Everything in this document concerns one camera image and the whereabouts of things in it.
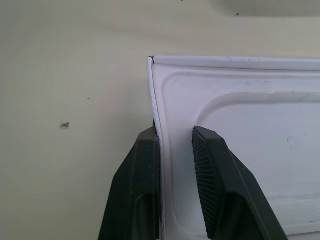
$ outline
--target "black clamp jaw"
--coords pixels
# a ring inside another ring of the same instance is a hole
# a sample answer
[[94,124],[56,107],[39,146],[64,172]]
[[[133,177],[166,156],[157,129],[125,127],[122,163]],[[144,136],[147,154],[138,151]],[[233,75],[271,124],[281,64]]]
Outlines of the black clamp jaw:
[[99,240],[160,238],[160,144],[156,128],[140,133],[116,172]]

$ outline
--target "textured grip surface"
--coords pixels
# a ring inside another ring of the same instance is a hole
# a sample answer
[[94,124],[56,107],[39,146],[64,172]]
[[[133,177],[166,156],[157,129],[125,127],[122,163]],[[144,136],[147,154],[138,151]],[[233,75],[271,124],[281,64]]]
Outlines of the textured grip surface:
[[222,210],[224,189],[216,173],[214,163],[210,161],[210,151],[206,141],[195,130],[192,135],[196,183],[201,202],[206,232],[213,239],[218,227]]

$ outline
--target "white plastic panel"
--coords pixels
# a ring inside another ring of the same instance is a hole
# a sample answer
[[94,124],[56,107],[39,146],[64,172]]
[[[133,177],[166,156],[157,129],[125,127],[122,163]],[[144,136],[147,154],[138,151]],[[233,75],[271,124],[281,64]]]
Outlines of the white plastic panel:
[[287,235],[306,239],[320,231],[319,71],[156,63],[152,77],[167,240],[207,239],[191,143],[195,125],[221,135],[252,171]]

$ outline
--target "cream wall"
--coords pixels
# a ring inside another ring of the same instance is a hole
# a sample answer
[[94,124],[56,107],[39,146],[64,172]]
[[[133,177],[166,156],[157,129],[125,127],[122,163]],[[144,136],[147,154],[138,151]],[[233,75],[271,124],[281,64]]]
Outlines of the cream wall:
[[113,175],[151,126],[147,56],[320,57],[319,18],[221,9],[210,0],[0,2],[1,240],[98,238]]

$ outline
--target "wall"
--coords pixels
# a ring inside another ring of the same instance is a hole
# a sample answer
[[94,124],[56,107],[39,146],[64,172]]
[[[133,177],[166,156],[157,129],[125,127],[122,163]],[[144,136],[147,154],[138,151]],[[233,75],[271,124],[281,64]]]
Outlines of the wall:
[[0,238],[97,239],[113,175],[151,126],[147,56],[317,58],[319,23],[210,0],[2,1]]

